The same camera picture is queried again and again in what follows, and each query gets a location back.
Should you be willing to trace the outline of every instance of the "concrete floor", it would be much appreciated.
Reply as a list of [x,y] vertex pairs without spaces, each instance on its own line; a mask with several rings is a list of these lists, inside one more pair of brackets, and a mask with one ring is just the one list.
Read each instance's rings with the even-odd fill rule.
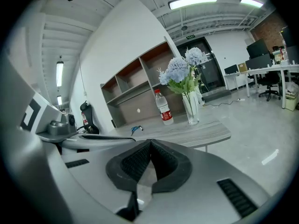
[[[263,91],[265,86],[259,88],[260,93]],[[273,95],[269,102],[266,96],[259,98],[255,88],[250,88],[249,98],[246,88],[242,88],[209,104],[230,103],[238,98],[245,101],[206,107],[232,133],[229,140],[208,146],[208,152],[228,161],[274,195],[293,177],[297,167],[299,111],[282,109],[282,101]],[[277,156],[263,165],[262,161],[277,149]]]

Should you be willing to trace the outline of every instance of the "gray wood table top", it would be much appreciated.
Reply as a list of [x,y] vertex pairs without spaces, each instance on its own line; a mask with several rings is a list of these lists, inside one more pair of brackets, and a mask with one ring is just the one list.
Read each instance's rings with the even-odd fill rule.
[[131,128],[140,125],[143,131],[137,129],[132,136],[136,141],[157,139],[186,147],[205,147],[231,137],[231,132],[204,107],[199,109],[200,121],[194,126],[189,125],[186,114],[176,115],[173,118],[174,123],[168,126],[164,125],[158,116],[116,128],[108,135],[129,137]]

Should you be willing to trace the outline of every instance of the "glass door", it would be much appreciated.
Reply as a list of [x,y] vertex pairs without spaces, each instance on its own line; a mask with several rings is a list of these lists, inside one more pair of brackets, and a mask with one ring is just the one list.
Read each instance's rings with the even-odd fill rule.
[[216,57],[204,37],[179,45],[178,51],[185,57],[186,49],[193,47],[198,47],[206,54],[206,59],[198,66],[198,72],[201,73],[201,80],[205,84],[205,86],[199,87],[200,92],[205,93],[225,86]]

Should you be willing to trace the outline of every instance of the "hydrangea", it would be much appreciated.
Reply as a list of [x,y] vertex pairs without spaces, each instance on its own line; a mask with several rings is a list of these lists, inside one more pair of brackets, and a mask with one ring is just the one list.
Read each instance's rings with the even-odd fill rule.
[[163,85],[168,84],[170,79],[179,83],[189,74],[187,62],[178,57],[169,61],[168,68],[165,72],[161,71],[161,69],[158,71],[160,72],[159,80]]
[[182,58],[175,57],[169,61],[166,75],[176,83],[181,82],[186,76],[188,76],[189,69],[187,62]]
[[160,72],[160,76],[159,76],[160,83],[163,85],[168,84],[169,78],[167,74],[164,71],[161,71],[161,69],[158,71]]
[[197,47],[193,47],[190,50],[187,50],[185,53],[186,61],[190,65],[199,65],[202,58],[201,50]]

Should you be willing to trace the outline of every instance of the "brick wall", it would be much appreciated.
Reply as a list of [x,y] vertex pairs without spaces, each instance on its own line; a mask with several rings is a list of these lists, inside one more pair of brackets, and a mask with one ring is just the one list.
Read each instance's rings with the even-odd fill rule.
[[281,28],[285,27],[285,21],[280,17],[278,12],[274,11],[265,20],[258,24],[251,33],[257,41],[264,39],[269,51],[273,51],[273,46],[282,46]]

